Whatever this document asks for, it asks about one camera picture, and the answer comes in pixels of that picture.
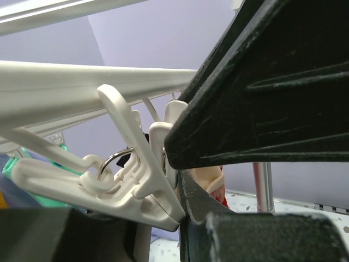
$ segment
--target red object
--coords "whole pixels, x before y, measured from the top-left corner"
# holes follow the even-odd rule
[[[226,198],[223,199],[223,202],[221,204],[224,205],[225,207],[229,208]]]
[[[220,171],[223,171],[223,166],[221,165],[219,167],[220,167]],[[221,204],[224,205],[225,207],[229,208],[226,198],[223,199],[223,202]]]

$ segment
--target white floor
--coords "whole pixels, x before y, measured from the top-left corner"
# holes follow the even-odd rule
[[[256,213],[256,198],[248,195],[237,193],[227,193],[226,199],[231,210],[240,213]],[[275,201],[275,211],[277,213],[305,213],[317,212],[328,216],[338,227],[345,244],[349,250],[349,216],[338,213],[315,210],[311,206],[302,204],[284,204]],[[151,244],[149,262],[179,262],[179,243],[177,241],[169,241],[158,239]]]

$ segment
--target green plastic item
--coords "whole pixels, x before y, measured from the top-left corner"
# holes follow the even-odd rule
[[[64,150],[68,150],[67,147],[65,145],[61,145],[61,148],[63,148]],[[32,158],[29,153],[27,152],[27,150],[25,148],[22,148],[24,153],[27,155],[28,158]],[[15,166],[15,164],[17,163],[19,159],[18,158],[10,158],[6,165],[4,166],[3,170],[2,170],[2,173],[5,174],[5,176],[9,179],[11,179],[11,174],[12,174],[12,169],[13,167]],[[69,171],[69,172],[72,172],[74,174],[77,174],[77,175],[82,175],[81,173],[78,173],[78,172],[75,172],[65,166],[62,166],[52,160],[50,160],[50,162],[54,165],[54,166],[57,166],[59,168],[62,168],[66,171]],[[57,200],[53,200],[53,199],[49,199],[49,198],[45,198],[43,196],[39,196],[39,195],[35,195],[35,194],[32,194],[32,193],[29,193],[29,195],[31,195],[41,206],[43,207],[67,207],[67,206],[70,206],[66,203],[62,203],[62,202],[59,202]]]

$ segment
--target black plastic piece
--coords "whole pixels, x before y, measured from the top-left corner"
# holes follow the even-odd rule
[[[4,209],[0,261],[136,261],[137,227],[134,222],[69,208]]]
[[[181,97],[165,140],[175,169],[349,160],[349,1],[265,0],[248,21],[256,2]]]
[[[342,262],[349,254],[325,216],[237,214],[209,196],[184,171],[178,193],[180,260],[188,262]]]

